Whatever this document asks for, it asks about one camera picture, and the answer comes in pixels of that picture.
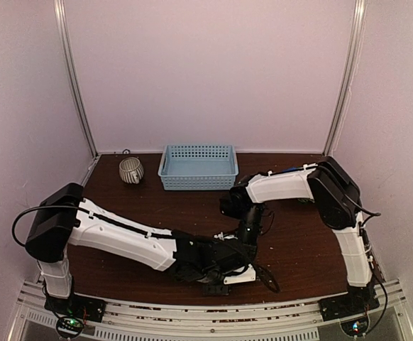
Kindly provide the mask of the light blue perforated basket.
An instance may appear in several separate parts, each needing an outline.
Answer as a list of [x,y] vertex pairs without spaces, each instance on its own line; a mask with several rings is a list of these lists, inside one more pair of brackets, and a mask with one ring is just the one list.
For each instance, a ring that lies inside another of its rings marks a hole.
[[158,175],[167,191],[229,190],[238,175],[236,151],[228,144],[170,144]]

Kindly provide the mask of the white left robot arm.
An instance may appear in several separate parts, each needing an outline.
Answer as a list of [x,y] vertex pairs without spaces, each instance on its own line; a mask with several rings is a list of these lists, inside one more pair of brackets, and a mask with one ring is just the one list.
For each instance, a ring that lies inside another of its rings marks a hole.
[[178,281],[228,287],[255,281],[256,241],[219,234],[196,236],[147,226],[115,215],[83,196],[84,188],[68,183],[44,199],[24,244],[38,263],[48,293],[65,315],[81,310],[72,292],[67,245],[99,249],[165,272]]

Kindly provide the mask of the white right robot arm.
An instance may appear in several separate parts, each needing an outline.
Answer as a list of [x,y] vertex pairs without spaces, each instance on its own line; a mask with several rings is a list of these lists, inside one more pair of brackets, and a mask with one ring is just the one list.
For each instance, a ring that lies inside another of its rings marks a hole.
[[360,188],[331,156],[317,163],[304,164],[281,172],[259,172],[238,181],[220,199],[223,215],[253,226],[260,222],[266,202],[311,200],[321,221],[336,235],[347,271],[348,287],[343,298],[348,313],[359,313],[370,302],[367,288],[373,285],[368,239],[364,232],[367,219],[378,217],[363,207]]

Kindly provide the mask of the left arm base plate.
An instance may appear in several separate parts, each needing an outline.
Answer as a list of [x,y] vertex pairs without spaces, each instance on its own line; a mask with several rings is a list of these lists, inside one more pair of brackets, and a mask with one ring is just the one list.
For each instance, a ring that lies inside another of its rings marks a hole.
[[59,315],[100,323],[104,316],[106,302],[102,299],[77,294],[66,299],[48,296],[45,299],[44,308]]

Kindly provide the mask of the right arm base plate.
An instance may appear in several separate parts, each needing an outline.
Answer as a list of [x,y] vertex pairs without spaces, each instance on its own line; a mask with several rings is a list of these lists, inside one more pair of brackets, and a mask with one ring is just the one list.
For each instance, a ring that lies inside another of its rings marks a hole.
[[362,293],[346,293],[330,298],[322,298],[318,302],[323,321],[347,318],[364,314],[366,311],[380,307],[375,295]]

